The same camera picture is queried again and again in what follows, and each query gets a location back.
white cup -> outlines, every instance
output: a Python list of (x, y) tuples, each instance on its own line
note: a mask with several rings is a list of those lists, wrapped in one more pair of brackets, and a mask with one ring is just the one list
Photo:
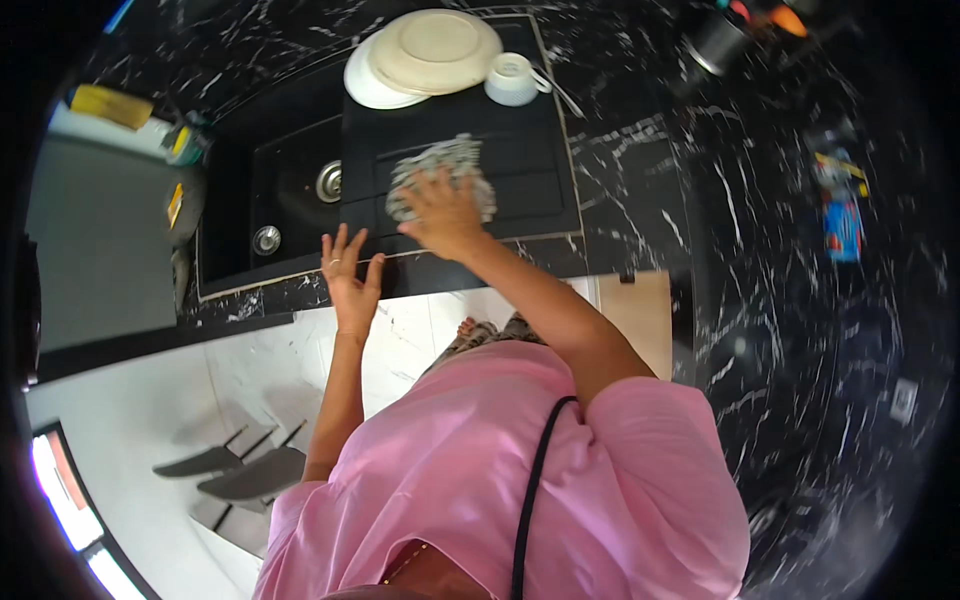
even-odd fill
[(483, 84), (494, 102), (505, 107), (530, 104), (539, 92), (553, 90), (553, 85), (534, 70), (530, 61), (514, 52), (493, 57), (490, 72)]

gray towel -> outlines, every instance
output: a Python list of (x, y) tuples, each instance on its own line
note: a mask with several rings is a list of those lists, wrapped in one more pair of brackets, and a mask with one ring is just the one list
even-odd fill
[(489, 223), (496, 212), (496, 197), (493, 186), (485, 180), (480, 171), (480, 146), (483, 142), (470, 137), (469, 133), (461, 133), (453, 139), (433, 144), (417, 156), (403, 158), (396, 162), (394, 180), (387, 194), (387, 214), (398, 223), (412, 221), (417, 218), (413, 208), (407, 205), (397, 194), (401, 187), (411, 187), (416, 190), (413, 181), (414, 171), (421, 169), (430, 179), (437, 177), (437, 169), (445, 166), (450, 172), (450, 182), (456, 187), (460, 178), (466, 175), (473, 177), (473, 203), (480, 213), (480, 221)]

foot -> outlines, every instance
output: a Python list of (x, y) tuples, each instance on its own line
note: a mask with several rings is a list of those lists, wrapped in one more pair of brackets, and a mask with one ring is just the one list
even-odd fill
[(477, 326), (477, 322), (474, 321), (472, 317), (467, 317), (466, 319), (463, 319), (463, 321), (460, 323), (460, 326), (457, 327), (457, 337), (462, 339), (468, 338), (469, 335), (473, 333), (473, 329), (476, 326)]

drain strainer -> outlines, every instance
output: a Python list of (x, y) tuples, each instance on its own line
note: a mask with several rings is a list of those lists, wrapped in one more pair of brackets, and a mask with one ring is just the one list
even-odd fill
[(269, 256), (280, 247), (280, 230), (272, 225), (260, 228), (253, 235), (253, 251), (261, 256)]
[(317, 197), (333, 204), (340, 201), (340, 161), (328, 162), (317, 176)]

pink shirt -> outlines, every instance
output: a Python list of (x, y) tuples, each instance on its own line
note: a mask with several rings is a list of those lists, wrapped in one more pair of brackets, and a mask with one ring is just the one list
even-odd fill
[[(553, 350), (498, 342), (450, 359), (350, 436), (329, 482), (276, 500), (254, 598), (316, 600), (376, 584), (424, 540), (509, 600), (520, 506), (554, 403)], [(750, 538), (699, 391), (646, 377), (568, 403), (530, 526), (525, 595), (732, 598)]]

